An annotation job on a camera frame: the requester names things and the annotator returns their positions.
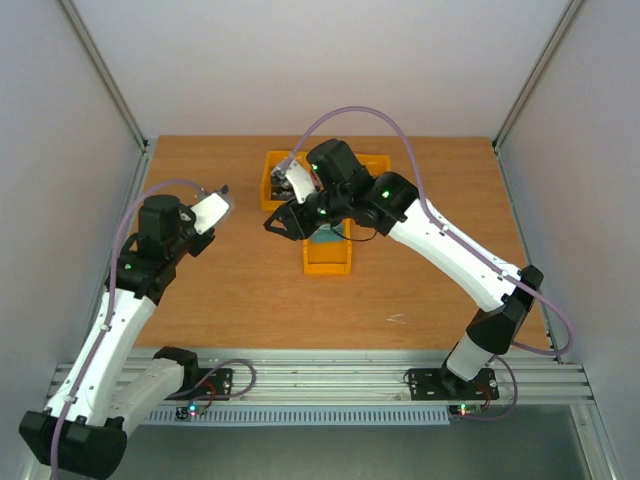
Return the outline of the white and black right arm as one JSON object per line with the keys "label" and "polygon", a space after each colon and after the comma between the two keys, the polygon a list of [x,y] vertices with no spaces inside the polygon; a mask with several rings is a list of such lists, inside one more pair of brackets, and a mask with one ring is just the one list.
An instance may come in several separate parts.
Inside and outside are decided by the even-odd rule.
{"label": "white and black right arm", "polygon": [[542,272],[494,256],[420,199],[402,175],[373,175],[349,145],[327,140],[306,156],[308,165],[283,160],[272,179],[293,195],[265,221],[267,231],[306,240],[323,225],[345,219],[410,248],[444,272],[475,302],[478,311],[435,376],[446,398],[473,389],[486,363],[506,353],[534,303]]}

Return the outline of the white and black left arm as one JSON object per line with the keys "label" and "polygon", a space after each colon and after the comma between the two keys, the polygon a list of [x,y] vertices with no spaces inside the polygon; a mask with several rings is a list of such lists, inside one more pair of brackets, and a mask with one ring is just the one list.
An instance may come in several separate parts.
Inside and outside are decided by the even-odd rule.
{"label": "white and black left arm", "polygon": [[96,321],[66,379],[40,411],[24,414],[19,434],[36,459],[53,470],[107,479],[119,466],[134,430],[164,399],[195,395],[202,375],[195,353],[164,347],[122,390],[116,388],[142,327],[175,279],[179,262],[214,240],[230,210],[212,193],[189,206],[172,195],[149,195],[117,233]]}

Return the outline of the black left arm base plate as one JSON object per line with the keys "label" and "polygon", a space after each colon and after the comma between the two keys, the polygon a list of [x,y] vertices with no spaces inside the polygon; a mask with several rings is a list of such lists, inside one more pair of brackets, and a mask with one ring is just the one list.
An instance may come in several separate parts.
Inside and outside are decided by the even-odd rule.
{"label": "black left arm base plate", "polygon": [[210,375],[198,388],[181,395],[173,394],[169,400],[191,401],[191,400],[227,400],[231,394],[233,386],[233,370],[222,368]]}

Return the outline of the blue card holder wallet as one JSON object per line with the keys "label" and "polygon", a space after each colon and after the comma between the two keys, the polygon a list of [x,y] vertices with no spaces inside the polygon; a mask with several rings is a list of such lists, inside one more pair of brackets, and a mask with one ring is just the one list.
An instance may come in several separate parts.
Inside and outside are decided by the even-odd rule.
{"label": "blue card holder wallet", "polygon": [[230,187],[228,184],[224,184],[218,191],[217,194],[220,196],[222,200],[224,200],[228,206],[226,213],[221,217],[221,222],[226,221],[229,216],[233,213],[236,201],[233,195],[230,193]]}

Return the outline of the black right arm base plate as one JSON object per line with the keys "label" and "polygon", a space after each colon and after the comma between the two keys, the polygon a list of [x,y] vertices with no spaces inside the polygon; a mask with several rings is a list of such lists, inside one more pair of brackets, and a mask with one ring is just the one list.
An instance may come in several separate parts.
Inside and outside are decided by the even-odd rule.
{"label": "black right arm base plate", "polygon": [[412,400],[498,400],[495,372],[482,368],[470,381],[458,378],[442,368],[412,368],[403,375]]}

